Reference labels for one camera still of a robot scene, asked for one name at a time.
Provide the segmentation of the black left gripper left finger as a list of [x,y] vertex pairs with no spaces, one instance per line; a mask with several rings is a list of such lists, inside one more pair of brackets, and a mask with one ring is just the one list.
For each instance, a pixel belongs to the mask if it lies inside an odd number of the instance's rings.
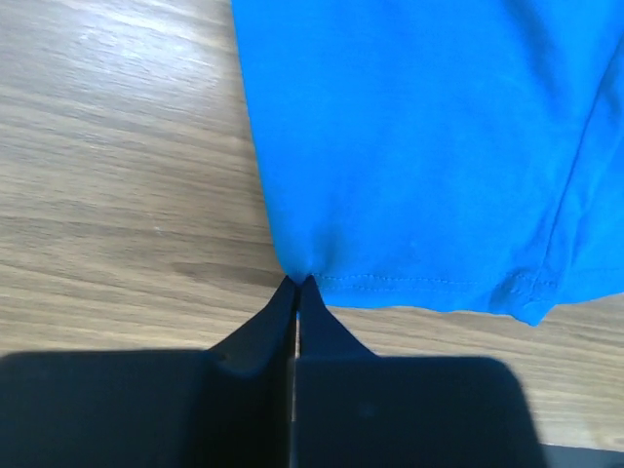
[[208,349],[1,361],[5,467],[285,467],[296,287]]

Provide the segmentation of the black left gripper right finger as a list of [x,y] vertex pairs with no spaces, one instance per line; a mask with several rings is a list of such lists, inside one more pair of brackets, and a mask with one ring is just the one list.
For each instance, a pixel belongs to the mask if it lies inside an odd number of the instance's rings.
[[298,467],[544,467],[523,388],[488,357],[380,357],[327,309],[298,298]]

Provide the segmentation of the blue t shirt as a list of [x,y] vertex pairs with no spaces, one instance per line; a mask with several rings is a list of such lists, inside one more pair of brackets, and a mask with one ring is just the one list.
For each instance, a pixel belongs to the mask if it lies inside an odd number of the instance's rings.
[[342,307],[623,290],[619,1],[236,1],[278,260]]

